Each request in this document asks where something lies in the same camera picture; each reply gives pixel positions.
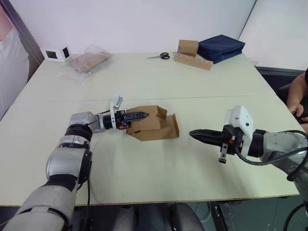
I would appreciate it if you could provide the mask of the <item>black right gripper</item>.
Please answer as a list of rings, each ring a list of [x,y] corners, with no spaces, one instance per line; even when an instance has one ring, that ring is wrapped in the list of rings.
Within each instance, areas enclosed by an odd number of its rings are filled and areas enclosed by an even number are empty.
[[[226,163],[228,154],[235,155],[242,150],[244,133],[232,125],[225,125],[223,131],[196,129],[190,131],[189,135],[202,143],[221,146],[218,161],[223,164]]]

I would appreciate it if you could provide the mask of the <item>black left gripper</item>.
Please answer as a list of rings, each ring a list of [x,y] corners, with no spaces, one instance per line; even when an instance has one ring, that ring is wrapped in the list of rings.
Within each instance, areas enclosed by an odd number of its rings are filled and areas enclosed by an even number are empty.
[[[145,119],[149,116],[149,113],[138,111],[138,112],[126,112],[125,110],[116,111],[115,114],[116,128],[119,130],[128,129],[131,122]]]

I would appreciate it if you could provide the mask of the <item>bare hand of bystander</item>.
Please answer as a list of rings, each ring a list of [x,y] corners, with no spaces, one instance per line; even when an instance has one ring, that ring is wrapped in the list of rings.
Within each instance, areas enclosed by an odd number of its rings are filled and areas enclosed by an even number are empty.
[[[288,109],[299,124],[308,122],[308,117],[304,116],[304,107],[301,104],[292,104],[288,107]]]

